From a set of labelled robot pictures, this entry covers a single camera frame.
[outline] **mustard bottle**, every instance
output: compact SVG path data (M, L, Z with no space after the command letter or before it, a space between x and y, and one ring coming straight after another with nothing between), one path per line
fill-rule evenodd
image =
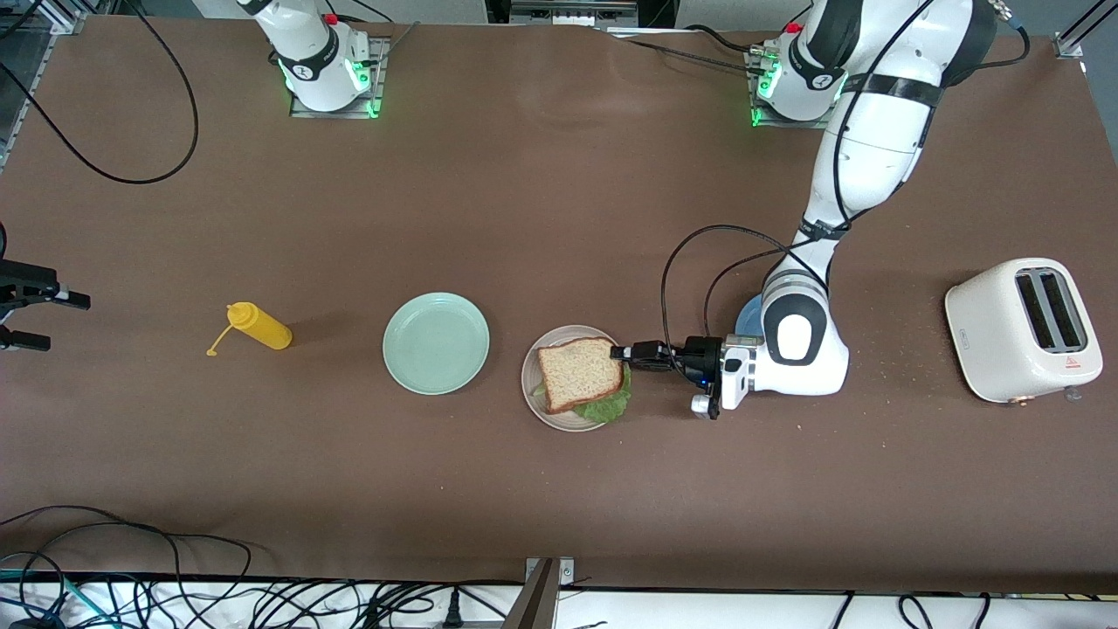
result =
M238 301L226 306L226 317L229 327L217 337L214 345L206 352L207 356L217 356L217 344L221 343L229 331L236 328L272 350L283 350L291 345L292 334L287 326L276 322L271 314L260 309L255 303Z

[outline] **black strap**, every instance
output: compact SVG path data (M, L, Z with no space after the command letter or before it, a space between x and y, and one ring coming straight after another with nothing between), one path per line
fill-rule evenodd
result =
M821 68L815 64L811 63L808 59L804 58L804 55L799 51L799 37L793 39L788 44L788 56L792 61L792 67L795 68L796 74L804 77L804 82L807 83L807 88L813 92L823 92L834 85L835 80L843 75L842 68L833 67L830 69Z
M330 34L330 39L326 41L326 46L316 55L312 55L305 59L288 59L280 55L280 63L287 68L287 72L301 80L314 80L319 78L319 73L322 72L322 68L333 63L334 57L338 56L338 31L332 28L326 28L326 31Z
M807 51L826 68L850 60L862 32L862 0L828 0L807 42Z
M944 97L944 88L938 85L883 74L855 74L846 79L842 90L843 94L846 92L884 94L913 101L931 108L939 106L939 101Z
M240 2L237 3L240 4L240 8L244 9L246 13L255 17L256 13L264 10L264 7L271 4L272 0L248 0L243 4Z
M807 220L799 221L799 231L807 236L812 241L839 240L842 239L849 230L849 227L832 227L822 220L817 220L815 223L808 222Z

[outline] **white floor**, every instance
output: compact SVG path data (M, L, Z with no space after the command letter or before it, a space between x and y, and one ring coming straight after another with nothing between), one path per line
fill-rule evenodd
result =
M83 585L82 592L94 604L103 610L112 610L113 604L107 597L104 583ZM191 593L218 595L228 590L220 583L187 583ZM278 604L274 597L250 591L249 588L266 588L267 584L239 585L233 594L237 598L225 600L205 613L214 629L246 629L252 623L254 606L260 603L265 613L275 609L276 613L267 620L268 627L284 626L296 613L295 607ZM321 597L332 587L323 585L300 597L303 604ZM372 584L359 587L360 599L354 592L345 590L322 601L315 610L348 609L368 600ZM122 609L131 604L132 585L117 583L115 591ZM492 603L501 610L508 610L517 597L517 587L470 587L468 590ZM50 583L30 584L26 589L27 602L40 607L49 607L58 594L58 585ZM161 583L157 595L167 599L179 594L178 584ZM13 583L0 584L0 597L18 600L19 594ZM396 614L392 627L434 628L446 617L446 606L449 593L432 595L434 607L426 613ZM70 597L64 609L63 619L68 627L80 620L93 619L96 614L86 604ZM921 597L921 603L928 612L934 627L939 629L970 629L982 609L978 598L939 598ZM585 629L599 622L606 629L657 629L684 627L695 628L764 628L764 629L828 629L843 602L843 595L823 594L703 594L703 593L631 593L631 592L562 592L559 597L556 629ZM206 607L209 601L195 600L196 608ZM186 629L192 618L180 598L167 604L165 609L178 617L179 629ZM919 626L915 608L910 614ZM493 612L462 597L462 616L466 621L500 620ZM12 604L0 604L0 626L6 626L26 614ZM321 619L321 629L344 629L350 627L354 616L342 613ZM125 617L135 626L140 623L135 617ZM171 629L169 619L155 614L149 625L152 629ZM888 595L859 595L850 606L842 622L842 629L904 629L897 609L897 598ZM1089 602L1068 600L1033 600L1033 599L995 599L989 613L983 623L983 629L1108 629L1118 627L1118 602ZM205 629L200 622L195 622L190 629ZM304 618L288 629L319 629L316 623Z

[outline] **metal frame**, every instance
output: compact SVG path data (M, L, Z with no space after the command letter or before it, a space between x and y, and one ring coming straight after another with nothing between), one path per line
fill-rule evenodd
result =
M1054 37L1055 55L1061 59L1083 56L1081 44L1100 23L1118 10L1118 0L1098 0L1086 13Z
M512 0L509 23L636 27L636 0Z
M98 3L98 0L44 0L38 11L50 20L50 35L77 35Z
M559 580L563 572L562 561L553 557L537 560L501 629L552 629L556 603L559 602ZM570 562L569 576L574 576L574 560Z
M50 41L47 42L47 49L42 53L42 59L39 61L39 67L35 70L35 76L31 82L27 85L27 90L35 95L35 90L39 87L39 80L42 78L42 72L47 69L47 60L50 59L50 53L55 50L55 42L58 41L57 35L50 36ZM3 150L0 152L0 172L3 172L4 165L8 164L8 155L11 154L12 146L16 145L16 136L19 135L20 127L23 126L23 118L27 117L28 109L31 108L31 101L23 98L23 104L19 107L19 114L16 115L16 121L11 123L11 133L8 135L8 142L3 144Z

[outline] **brown table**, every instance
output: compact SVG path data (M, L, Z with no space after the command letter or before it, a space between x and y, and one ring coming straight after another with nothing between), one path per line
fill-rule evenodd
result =
M112 183L32 114L0 177L9 256L94 304L11 322L55 349L0 359L3 514L86 503L250 540L268 549L255 574L515 579L565 554L594 584L1116 591L1115 372L1077 406L985 404L941 307L979 269L1049 255L1118 347L1115 164L1079 64L1043 42L951 89L912 181L844 240L840 394L759 394L709 423L682 380L639 374L623 421L566 435L524 406L528 347L566 324L660 337L671 248L711 222L790 237L819 132L752 128L740 76L574 27L420 26L379 120L290 120L256 25L155 23L201 111L181 173ZM733 60L701 35L657 41ZM179 78L131 18L63 40L39 96L114 172L158 173L189 137ZM760 246L711 235L680 258L680 341L713 274ZM766 267L718 290L717 333ZM427 290L473 299L492 331L481 375L442 398L402 390L380 354ZM237 299L296 345L238 335L207 359ZM170 570L136 536L55 554ZM236 561L207 547L187 569Z

